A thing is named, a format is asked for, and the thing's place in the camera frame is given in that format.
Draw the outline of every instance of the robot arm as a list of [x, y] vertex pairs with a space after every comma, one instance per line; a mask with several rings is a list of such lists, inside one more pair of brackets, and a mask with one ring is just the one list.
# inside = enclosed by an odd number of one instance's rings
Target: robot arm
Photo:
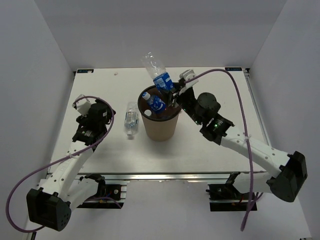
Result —
[[99, 100], [91, 104], [82, 99], [73, 107], [81, 116], [76, 119], [79, 126], [66, 153], [70, 155], [70, 159], [61, 162], [39, 189], [31, 189], [26, 196], [30, 221], [57, 231], [66, 227], [72, 211], [85, 200], [106, 194], [105, 180], [99, 174], [89, 174], [79, 184], [72, 186], [81, 167], [94, 153], [97, 145], [77, 155], [74, 153], [99, 141], [107, 132], [106, 125], [110, 124], [111, 111], [113, 114], [116, 112]]
[[[179, 82], [174, 83], [173, 89], [162, 90], [161, 93], [166, 96], [169, 105], [180, 106], [197, 125], [202, 125], [200, 132], [207, 140], [248, 158], [245, 135], [230, 120], [218, 114], [221, 105], [215, 96], [204, 92], [195, 98], [193, 85], [198, 80], [188, 82], [195, 76], [193, 70], [187, 70], [180, 75]], [[253, 162], [266, 170], [254, 174], [253, 190], [273, 193], [286, 202], [293, 202], [308, 176], [305, 156], [297, 151], [291, 155], [274, 149], [253, 137], [249, 141]], [[247, 193], [250, 175], [233, 173], [226, 185], [241, 194]]]

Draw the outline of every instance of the clear plastic bottle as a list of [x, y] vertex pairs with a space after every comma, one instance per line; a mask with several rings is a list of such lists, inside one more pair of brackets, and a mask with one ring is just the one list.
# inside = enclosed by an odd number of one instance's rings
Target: clear plastic bottle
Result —
[[138, 104], [136, 102], [129, 102], [126, 108], [124, 127], [126, 134], [131, 137], [138, 131]]
[[174, 87], [169, 73], [167, 73], [167, 70], [160, 59], [149, 52], [141, 59], [141, 61], [158, 90], [170, 90]]
[[144, 92], [142, 97], [146, 100], [149, 107], [154, 111], [155, 114], [160, 114], [166, 110], [166, 104], [157, 95], [150, 95], [148, 92]]

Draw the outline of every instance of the purple cable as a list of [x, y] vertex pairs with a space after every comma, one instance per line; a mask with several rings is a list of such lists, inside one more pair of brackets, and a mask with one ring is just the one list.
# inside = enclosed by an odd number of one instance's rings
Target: purple cable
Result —
[[[100, 100], [100, 101], [102, 101], [104, 104], [106, 104], [110, 109], [112, 109], [111, 106], [110, 106], [105, 100], [103, 100], [103, 99], [101, 99], [101, 98], [99, 98], [99, 97], [96, 97], [96, 96], [82, 96], [82, 97], [78, 98], [77, 100], [75, 100], [73, 104], [75, 104], [76, 102], [78, 102], [79, 100], [82, 100], [82, 99], [96, 99], [96, 100]], [[88, 149], [93, 148], [94, 146], [96, 146], [96, 145], [98, 145], [99, 143], [102, 142], [102, 140], [108, 135], [108, 133], [110, 132], [110, 130], [111, 130], [113, 124], [114, 124], [114, 117], [115, 117], [115, 116], [114, 116], [114, 112], [111, 111], [111, 114], [112, 114], [112, 120], [111, 120], [111, 124], [110, 124], [110, 127], [109, 127], [108, 131], [107, 131], [98, 141], [96, 141], [95, 143], [91, 144], [90, 146], [85, 147], [84, 149], [82, 149], [82, 150], [80, 150], [80, 151], [75, 152], [75, 153], [72, 154], [71, 156], [76, 156], [76, 155], [78, 155], [78, 154], [81, 154], [81, 153], [87, 151]], [[22, 184], [26, 179], [28, 179], [28, 178], [31, 177], [32, 175], [34, 175], [34, 174], [36, 174], [36, 173], [38, 173], [38, 172], [40, 172], [40, 171], [42, 171], [42, 170], [44, 170], [44, 169], [47, 169], [48, 167], [51, 167], [52, 165], [55, 165], [55, 164], [58, 164], [58, 163], [61, 163], [61, 162], [65, 161], [65, 160], [70, 159], [71, 156], [69, 156], [69, 155], [68, 155], [68, 156], [65, 156], [65, 157], [63, 157], [63, 158], [61, 158], [61, 159], [59, 159], [59, 160], [57, 160], [57, 161], [54, 161], [54, 162], [49, 163], [49, 164], [47, 164], [47, 165], [45, 165], [45, 166], [43, 166], [43, 167], [40, 167], [40, 168], [37, 169], [37, 170], [34, 170], [33, 172], [29, 173], [29, 174], [26, 175], [24, 178], [22, 178], [22, 179], [13, 187], [13, 189], [12, 189], [11, 192], [9, 193], [9, 196], [8, 196], [8, 198], [7, 198], [7, 200], [6, 200], [6, 204], [5, 204], [5, 215], [6, 215], [6, 218], [8, 219], [8, 221], [9, 221], [9, 223], [11, 224], [11, 226], [12, 226], [14, 229], [16, 229], [16, 230], [18, 230], [19, 232], [22, 232], [22, 233], [33, 233], [33, 232], [39, 231], [39, 230], [41, 230], [41, 229], [43, 229], [43, 228], [45, 227], [45, 226], [41, 226], [41, 227], [36, 228], [36, 229], [33, 229], [33, 230], [26, 230], [26, 229], [23, 229], [23, 228], [18, 227], [18, 226], [14, 223], [14, 221], [12, 220], [12, 218], [11, 218], [11, 216], [10, 216], [10, 212], [9, 212], [9, 206], [10, 206], [11, 198], [12, 198], [14, 192], [15, 192], [15, 191], [17, 190], [17, 188], [19, 187], [19, 185]]]
[[108, 197], [108, 196], [88, 198], [87, 200], [85, 200], [85, 202], [105, 200], [105, 199], [113, 201], [120, 209], [122, 209], [122, 206], [116, 200], [114, 200], [113, 198]]
[[185, 81], [184, 83], [187, 84], [187, 83], [190, 83], [208, 73], [212, 73], [212, 72], [224, 72], [226, 74], [228, 74], [228, 76], [231, 78], [232, 82], [233, 82], [233, 85], [234, 85], [234, 88], [235, 88], [235, 91], [236, 91], [236, 94], [238, 96], [238, 99], [239, 99], [239, 104], [240, 104], [240, 109], [241, 109], [241, 115], [242, 115], [242, 120], [243, 120], [243, 127], [244, 127], [244, 135], [246, 136], [246, 144], [247, 144], [247, 147], [248, 147], [248, 156], [249, 156], [249, 165], [250, 165], [250, 189], [249, 189], [249, 198], [248, 198], [248, 203], [246, 205], [246, 213], [244, 215], [244, 218], [243, 218], [243, 221], [242, 221], [242, 224], [241, 224], [241, 231], [243, 231], [245, 229], [245, 226], [246, 226], [246, 222], [247, 222], [247, 218], [248, 218], [248, 215], [249, 215], [249, 212], [251, 211], [253, 205], [254, 205], [254, 201], [253, 201], [253, 204], [252, 203], [252, 200], [253, 200], [253, 188], [254, 188], [254, 164], [253, 164], [253, 160], [252, 160], [252, 152], [251, 152], [251, 146], [250, 146], [250, 142], [249, 142], [249, 139], [248, 139], [248, 128], [247, 128], [247, 121], [246, 121], [246, 117], [245, 117], [245, 111], [244, 111], [244, 106], [243, 106], [243, 103], [242, 103], [242, 100], [241, 100], [241, 96], [240, 96], [240, 92], [239, 92], [239, 89], [238, 89], [238, 86], [237, 86], [237, 83], [236, 83], [236, 80], [234, 79], [234, 77], [226, 70], [224, 69], [211, 69], [211, 70], [208, 70], [208, 71], [205, 71], [197, 76], [195, 76], [194, 78], [188, 80], [188, 81]]
[[255, 201], [257, 202], [257, 201], [262, 197], [263, 194], [264, 194], [263, 192], [260, 193], [260, 195], [256, 197], [256, 200], [255, 200]]

